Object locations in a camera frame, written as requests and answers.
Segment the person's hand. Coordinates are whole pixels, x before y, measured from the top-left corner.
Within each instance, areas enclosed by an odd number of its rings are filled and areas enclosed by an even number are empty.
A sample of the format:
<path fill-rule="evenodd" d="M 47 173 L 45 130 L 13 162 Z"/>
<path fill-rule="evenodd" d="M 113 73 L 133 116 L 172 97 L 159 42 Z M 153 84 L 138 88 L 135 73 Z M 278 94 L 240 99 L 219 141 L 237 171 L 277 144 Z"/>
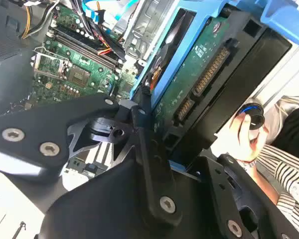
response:
<path fill-rule="evenodd" d="M 245 113 L 239 114 L 231 123 L 228 132 L 228 153 L 243 162 L 252 162 L 266 144 L 268 129 L 262 126 L 255 139 L 249 139 L 251 117 Z"/>

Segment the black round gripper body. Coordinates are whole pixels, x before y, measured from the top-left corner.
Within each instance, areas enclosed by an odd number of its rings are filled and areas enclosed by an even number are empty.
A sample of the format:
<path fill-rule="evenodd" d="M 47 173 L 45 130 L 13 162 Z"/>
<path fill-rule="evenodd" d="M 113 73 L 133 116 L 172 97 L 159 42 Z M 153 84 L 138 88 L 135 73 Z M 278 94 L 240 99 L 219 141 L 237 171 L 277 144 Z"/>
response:
<path fill-rule="evenodd" d="M 207 187 L 174 172 L 177 227 L 145 224 L 140 210 L 136 164 L 125 162 L 57 199 L 47 211 L 41 239 L 220 239 Z"/>

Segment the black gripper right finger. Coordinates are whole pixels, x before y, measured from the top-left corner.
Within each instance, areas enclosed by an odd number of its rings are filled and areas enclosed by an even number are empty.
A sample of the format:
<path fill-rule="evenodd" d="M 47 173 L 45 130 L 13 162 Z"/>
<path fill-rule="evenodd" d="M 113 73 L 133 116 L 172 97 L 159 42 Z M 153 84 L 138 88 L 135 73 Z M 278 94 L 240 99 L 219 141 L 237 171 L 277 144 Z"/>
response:
<path fill-rule="evenodd" d="M 210 190 L 223 238 L 299 239 L 299 232 L 232 157 L 198 156 L 191 171 Z"/>

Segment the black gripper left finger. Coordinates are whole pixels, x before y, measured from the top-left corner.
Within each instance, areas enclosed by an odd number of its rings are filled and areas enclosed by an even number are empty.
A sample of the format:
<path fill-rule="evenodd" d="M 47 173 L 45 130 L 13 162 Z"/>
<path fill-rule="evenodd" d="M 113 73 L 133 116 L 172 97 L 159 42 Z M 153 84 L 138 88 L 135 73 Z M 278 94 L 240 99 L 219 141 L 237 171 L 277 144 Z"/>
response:
<path fill-rule="evenodd" d="M 108 171 L 125 162 L 137 166 L 145 224 L 177 226 L 182 214 L 175 182 L 165 148 L 150 128 L 150 112 L 150 94 L 141 90 L 130 101 L 97 93 L 0 116 L 0 172 L 53 182 L 70 158 L 110 142 L 115 148 Z"/>

